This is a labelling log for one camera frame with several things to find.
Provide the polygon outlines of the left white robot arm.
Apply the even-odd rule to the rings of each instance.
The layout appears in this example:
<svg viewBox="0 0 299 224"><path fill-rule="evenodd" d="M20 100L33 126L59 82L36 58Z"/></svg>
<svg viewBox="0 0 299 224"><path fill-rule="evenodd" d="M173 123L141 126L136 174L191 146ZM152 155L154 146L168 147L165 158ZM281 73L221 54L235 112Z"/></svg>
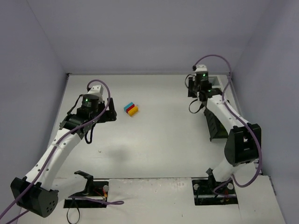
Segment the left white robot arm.
<svg viewBox="0 0 299 224"><path fill-rule="evenodd" d="M116 121L117 113L112 97L103 101L101 93L81 94L81 106L73 106L59 125L53 142L38 163L23 177L14 178L10 188L14 203L40 217L48 217L58 202L76 194L89 194L93 188L93 176L76 171L73 178L56 185L55 177L71 151L86 139L98 123Z"/></svg>

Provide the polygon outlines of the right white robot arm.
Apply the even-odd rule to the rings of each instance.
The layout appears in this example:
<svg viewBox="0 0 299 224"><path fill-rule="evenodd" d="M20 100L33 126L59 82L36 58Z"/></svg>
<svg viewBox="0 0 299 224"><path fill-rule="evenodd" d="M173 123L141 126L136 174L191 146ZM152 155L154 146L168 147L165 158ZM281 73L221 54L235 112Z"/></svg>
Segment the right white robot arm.
<svg viewBox="0 0 299 224"><path fill-rule="evenodd" d="M261 127L248 122L233 108L225 92L220 88L214 88L210 83L208 72L201 71L187 75L185 86L188 89L188 96L194 101L199 101L199 109L211 113L227 133L224 158L218 166L209 170L208 174L216 182L225 182L235 179L235 174L241 167L258 161L252 179L247 183L238 184L241 188L249 186L262 170Z"/></svg>

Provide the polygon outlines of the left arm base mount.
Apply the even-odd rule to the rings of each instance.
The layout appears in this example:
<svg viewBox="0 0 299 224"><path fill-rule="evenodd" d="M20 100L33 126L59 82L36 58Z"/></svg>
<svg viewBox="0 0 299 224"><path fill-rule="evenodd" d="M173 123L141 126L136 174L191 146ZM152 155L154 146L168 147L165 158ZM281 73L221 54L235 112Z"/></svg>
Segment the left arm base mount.
<svg viewBox="0 0 299 224"><path fill-rule="evenodd" d="M76 171L74 174L75 177L81 176L84 178L84 180L87 180L85 188L73 194L74 196L87 197L99 201L107 200L109 191L108 179L94 179L92 175L80 170ZM106 207L106 204L89 201L87 199L67 198L64 201L64 208L95 209Z"/></svg>

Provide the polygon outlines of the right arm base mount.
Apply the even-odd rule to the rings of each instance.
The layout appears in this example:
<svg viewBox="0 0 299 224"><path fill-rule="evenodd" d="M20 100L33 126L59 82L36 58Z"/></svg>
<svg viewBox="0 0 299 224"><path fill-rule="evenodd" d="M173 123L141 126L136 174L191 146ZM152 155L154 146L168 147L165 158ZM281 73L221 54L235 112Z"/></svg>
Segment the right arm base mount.
<svg viewBox="0 0 299 224"><path fill-rule="evenodd" d="M196 206L238 204L232 179L216 183L208 179L192 179L192 190Z"/></svg>

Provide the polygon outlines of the blue red yellow lego stack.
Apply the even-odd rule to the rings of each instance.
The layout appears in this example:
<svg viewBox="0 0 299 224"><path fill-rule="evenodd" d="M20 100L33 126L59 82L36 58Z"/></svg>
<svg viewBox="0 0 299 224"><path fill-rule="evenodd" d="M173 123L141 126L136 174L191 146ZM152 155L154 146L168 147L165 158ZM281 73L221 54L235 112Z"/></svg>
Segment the blue red yellow lego stack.
<svg viewBox="0 0 299 224"><path fill-rule="evenodd" d="M124 108L124 112L128 114L130 117L134 116L136 113L139 112L139 107L134 104L133 102L130 102L127 104Z"/></svg>

